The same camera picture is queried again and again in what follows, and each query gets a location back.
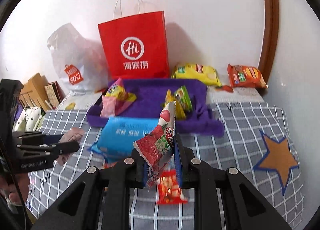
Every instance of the cardboard star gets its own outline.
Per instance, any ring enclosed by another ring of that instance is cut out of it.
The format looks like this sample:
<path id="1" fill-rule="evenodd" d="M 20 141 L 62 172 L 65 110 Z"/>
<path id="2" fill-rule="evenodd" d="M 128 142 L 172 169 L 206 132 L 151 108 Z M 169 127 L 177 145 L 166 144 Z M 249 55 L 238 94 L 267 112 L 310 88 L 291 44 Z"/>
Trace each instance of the cardboard star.
<path id="1" fill-rule="evenodd" d="M 289 142 L 286 137 L 278 142 L 268 137 L 262 131 L 260 131 L 260 133 L 267 148 L 267 153 L 253 169 L 277 172 L 282 195 L 284 195 L 291 170 L 299 167 L 298 162 L 290 152 Z"/>

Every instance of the brown wood trim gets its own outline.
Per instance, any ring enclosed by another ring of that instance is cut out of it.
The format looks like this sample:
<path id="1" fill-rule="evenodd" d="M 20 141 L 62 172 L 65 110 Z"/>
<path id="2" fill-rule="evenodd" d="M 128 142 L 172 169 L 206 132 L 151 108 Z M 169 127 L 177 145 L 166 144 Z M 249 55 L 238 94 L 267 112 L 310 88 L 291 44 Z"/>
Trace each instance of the brown wood trim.
<path id="1" fill-rule="evenodd" d="M 276 54 L 279 33 L 279 0 L 265 1 L 265 29 L 259 70 L 266 83 L 268 83 L 273 61 Z"/>

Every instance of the white circular hi logo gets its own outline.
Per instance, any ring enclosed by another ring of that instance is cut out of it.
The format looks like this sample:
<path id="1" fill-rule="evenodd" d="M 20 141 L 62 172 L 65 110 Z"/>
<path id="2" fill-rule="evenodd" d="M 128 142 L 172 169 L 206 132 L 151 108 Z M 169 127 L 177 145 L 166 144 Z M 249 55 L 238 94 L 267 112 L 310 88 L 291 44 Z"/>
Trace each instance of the white circular hi logo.
<path id="1" fill-rule="evenodd" d="M 138 60 L 144 53 L 143 42 L 137 37 L 128 37 L 121 43 L 121 53 L 128 60 Z"/>

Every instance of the pink wrapped snack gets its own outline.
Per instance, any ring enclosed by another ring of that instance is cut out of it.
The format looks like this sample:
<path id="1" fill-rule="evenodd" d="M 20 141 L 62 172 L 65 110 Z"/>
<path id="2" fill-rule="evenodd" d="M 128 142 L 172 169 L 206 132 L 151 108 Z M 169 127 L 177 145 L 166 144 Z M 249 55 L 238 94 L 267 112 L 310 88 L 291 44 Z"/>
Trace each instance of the pink wrapped snack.
<path id="1" fill-rule="evenodd" d="M 100 117 L 109 118 L 121 114 L 137 99 L 135 94 L 128 93 L 124 89 L 123 81 L 119 78 L 102 96 L 103 109 Z"/>
<path id="2" fill-rule="evenodd" d="M 173 155 L 174 114 L 175 102 L 172 101 L 161 111 L 159 123 L 153 131 L 133 143 L 152 170 L 147 182 L 149 187 L 158 180 Z"/>
<path id="3" fill-rule="evenodd" d="M 72 127 L 68 132 L 66 132 L 60 139 L 59 143 L 61 142 L 71 142 L 71 141 L 77 141 L 80 143 L 82 137 L 84 135 L 84 130 Z M 58 159 L 56 160 L 59 165 L 63 165 L 67 162 L 68 158 L 70 157 L 72 153 L 69 154 L 62 154 L 59 155 Z"/>

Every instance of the metal screw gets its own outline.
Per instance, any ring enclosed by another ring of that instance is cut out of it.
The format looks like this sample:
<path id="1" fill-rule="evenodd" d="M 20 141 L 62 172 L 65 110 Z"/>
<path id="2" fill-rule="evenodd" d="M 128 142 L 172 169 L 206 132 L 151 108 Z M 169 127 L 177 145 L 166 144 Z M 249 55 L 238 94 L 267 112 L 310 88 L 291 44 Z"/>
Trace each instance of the metal screw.
<path id="1" fill-rule="evenodd" d="M 91 166 L 91 167 L 87 168 L 87 173 L 92 174 L 92 173 L 95 173 L 96 170 L 97 170 L 96 167 Z"/>
<path id="2" fill-rule="evenodd" d="M 132 164 L 134 162 L 134 159 L 132 159 L 132 158 L 126 158 L 125 160 L 124 160 L 124 163 L 125 164 Z"/>
<path id="3" fill-rule="evenodd" d="M 232 174 L 232 175 L 236 175 L 238 174 L 238 170 L 236 168 L 229 168 L 229 173 Z"/>
<path id="4" fill-rule="evenodd" d="M 198 159 L 198 158 L 192 158 L 192 159 L 191 159 L 191 163 L 192 163 L 192 164 L 200 164 L 200 162 L 201 162 L 201 160 Z"/>

